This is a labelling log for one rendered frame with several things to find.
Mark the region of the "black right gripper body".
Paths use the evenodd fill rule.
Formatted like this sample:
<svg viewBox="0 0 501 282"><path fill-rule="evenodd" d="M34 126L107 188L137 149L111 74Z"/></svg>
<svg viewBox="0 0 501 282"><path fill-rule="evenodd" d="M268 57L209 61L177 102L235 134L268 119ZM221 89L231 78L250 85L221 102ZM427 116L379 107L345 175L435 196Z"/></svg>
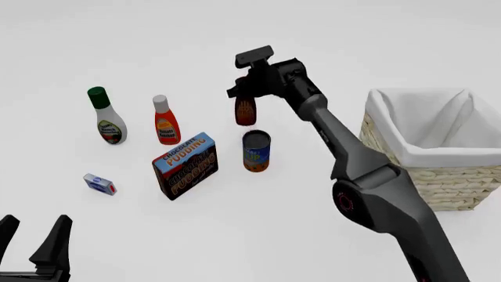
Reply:
<svg viewBox="0 0 501 282"><path fill-rule="evenodd" d="M229 98L259 98L268 95L280 96L278 70L271 65L252 67L246 76L237 78L235 85L226 91Z"/></svg>

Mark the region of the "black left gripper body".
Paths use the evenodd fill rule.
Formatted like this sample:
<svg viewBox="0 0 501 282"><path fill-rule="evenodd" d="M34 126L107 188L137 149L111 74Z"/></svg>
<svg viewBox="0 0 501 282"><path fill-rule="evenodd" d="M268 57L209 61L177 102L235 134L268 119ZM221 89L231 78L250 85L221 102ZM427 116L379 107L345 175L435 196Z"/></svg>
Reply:
<svg viewBox="0 0 501 282"><path fill-rule="evenodd" d="M53 273L0 272L0 282L69 282L70 272L58 269Z"/></svg>

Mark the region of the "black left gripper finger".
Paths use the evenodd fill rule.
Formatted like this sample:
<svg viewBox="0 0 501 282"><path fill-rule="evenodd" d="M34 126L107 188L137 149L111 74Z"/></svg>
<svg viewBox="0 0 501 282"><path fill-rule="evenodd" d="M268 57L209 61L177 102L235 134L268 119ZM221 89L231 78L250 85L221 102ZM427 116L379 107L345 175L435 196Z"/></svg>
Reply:
<svg viewBox="0 0 501 282"><path fill-rule="evenodd" d="M0 220L0 264L10 241L20 224L20 220L13 215L6 215Z"/></svg>
<svg viewBox="0 0 501 282"><path fill-rule="evenodd" d="M73 224L67 215L61 215L55 222L45 241L29 258L35 264L36 274L54 274L62 270L70 272L69 240Z"/></svg>

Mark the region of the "brown bbq sauce bottle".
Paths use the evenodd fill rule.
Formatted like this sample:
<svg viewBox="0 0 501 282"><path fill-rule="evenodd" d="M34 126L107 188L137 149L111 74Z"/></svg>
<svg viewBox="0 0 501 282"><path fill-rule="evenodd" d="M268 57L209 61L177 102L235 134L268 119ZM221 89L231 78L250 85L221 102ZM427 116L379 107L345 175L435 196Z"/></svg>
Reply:
<svg viewBox="0 0 501 282"><path fill-rule="evenodd" d="M239 94L235 101L235 119L240 126L253 126L257 121L257 108L254 97L245 92Z"/></svg>

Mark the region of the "white cloth basket liner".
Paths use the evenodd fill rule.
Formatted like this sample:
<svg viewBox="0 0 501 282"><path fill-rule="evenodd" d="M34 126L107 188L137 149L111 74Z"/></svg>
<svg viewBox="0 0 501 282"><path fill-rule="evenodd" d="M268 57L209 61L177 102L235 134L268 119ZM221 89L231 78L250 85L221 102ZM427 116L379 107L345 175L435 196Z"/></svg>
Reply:
<svg viewBox="0 0 501 282"><path fill-rule="evenodd" d="M501 110L469 89L372 89L365 110L403 167L501 165Z"/></svg>

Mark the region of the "pale wicker basket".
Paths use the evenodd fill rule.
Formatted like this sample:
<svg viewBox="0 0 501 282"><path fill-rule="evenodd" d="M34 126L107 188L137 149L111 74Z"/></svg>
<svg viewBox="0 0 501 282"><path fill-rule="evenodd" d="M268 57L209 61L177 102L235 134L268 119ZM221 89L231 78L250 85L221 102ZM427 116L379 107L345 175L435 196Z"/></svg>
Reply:
<svg viewBox="0 0 501 282"><path fill-rule="evenodd" d="M501 187L501 165L406 170L433 211L472 210Z"/></svg>

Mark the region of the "black plate on short stalk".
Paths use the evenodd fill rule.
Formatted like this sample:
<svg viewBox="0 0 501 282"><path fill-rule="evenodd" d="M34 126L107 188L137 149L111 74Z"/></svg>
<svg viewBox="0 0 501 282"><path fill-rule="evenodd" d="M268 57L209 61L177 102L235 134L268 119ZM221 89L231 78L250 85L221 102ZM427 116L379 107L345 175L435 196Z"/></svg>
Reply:
<svg viewBox="0 0 501 282"><path fill-rule="evenodd" d="M244 69L245 67L266 65L268 63L268 59L273 55L274 51L270 45L238 53L235 56L235 67L237 69Z"/></svg>

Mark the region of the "blue and orange soup tin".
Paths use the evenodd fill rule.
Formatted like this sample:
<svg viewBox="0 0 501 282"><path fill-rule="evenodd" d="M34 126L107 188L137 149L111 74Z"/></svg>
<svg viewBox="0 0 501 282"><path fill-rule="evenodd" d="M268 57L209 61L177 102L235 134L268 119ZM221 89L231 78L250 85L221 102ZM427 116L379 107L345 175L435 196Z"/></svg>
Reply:
<svg viewBox="0 0 501 282"><path fill-rule="evenodd" d="M251 172L263 172L269 166L271 137L261 130L243 135L243 165Z"/></svg>

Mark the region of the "small blue and white box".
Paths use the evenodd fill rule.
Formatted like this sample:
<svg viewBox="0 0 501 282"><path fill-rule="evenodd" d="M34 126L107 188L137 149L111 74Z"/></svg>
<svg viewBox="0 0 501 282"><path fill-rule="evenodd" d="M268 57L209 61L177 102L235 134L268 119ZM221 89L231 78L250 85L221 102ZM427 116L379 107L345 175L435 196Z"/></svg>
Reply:
<svg viewBox="0 0 501 282"><path fill-rule="evenodd" d="M83 180L86 182L88 187L104 194L113 196L117 192L116 186L110 180L100 178L97 175L87 173L84 175Z"/></svg>

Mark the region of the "red ketchup bottle white cap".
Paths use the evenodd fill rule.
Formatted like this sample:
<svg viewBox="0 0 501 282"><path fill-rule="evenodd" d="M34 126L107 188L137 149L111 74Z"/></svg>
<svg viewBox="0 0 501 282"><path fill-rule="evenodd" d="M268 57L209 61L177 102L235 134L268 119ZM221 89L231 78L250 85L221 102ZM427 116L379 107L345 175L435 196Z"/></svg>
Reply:
<svg viewBox="0 0 501 282"><path fill-rule="evenodd" d="M178 122L173 115L166 96L153 97L155 109L154 123L157 138L163 145L176 145L181 141L181 133Z"/></svg>

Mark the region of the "chocolate pudding box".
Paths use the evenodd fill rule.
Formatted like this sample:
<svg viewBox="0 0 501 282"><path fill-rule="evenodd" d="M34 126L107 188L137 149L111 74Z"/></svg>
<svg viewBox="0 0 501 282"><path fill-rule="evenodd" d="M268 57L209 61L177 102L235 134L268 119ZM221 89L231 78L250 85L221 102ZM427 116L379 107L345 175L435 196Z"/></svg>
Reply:
<svg viewBox="0 0 501 282"><path fill-rule="evenodd" d="M153 159L153 170L163 194L174 201L218 170L215 141L198 133L166 154Z"/></svg>

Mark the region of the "ranch dressing bottle green cap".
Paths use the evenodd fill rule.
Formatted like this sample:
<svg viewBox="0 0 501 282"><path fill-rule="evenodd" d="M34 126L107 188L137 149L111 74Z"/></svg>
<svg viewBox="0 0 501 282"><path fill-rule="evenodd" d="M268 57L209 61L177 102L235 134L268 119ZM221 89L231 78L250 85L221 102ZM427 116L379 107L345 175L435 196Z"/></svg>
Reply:
<svg viewBox="0 0 501 282"><path fill-rule="evenodd" d="M110 145L122 144L128 135L127 126L111 105L104 87L95 86L87 94L96 111L99 135Z"/></svg>

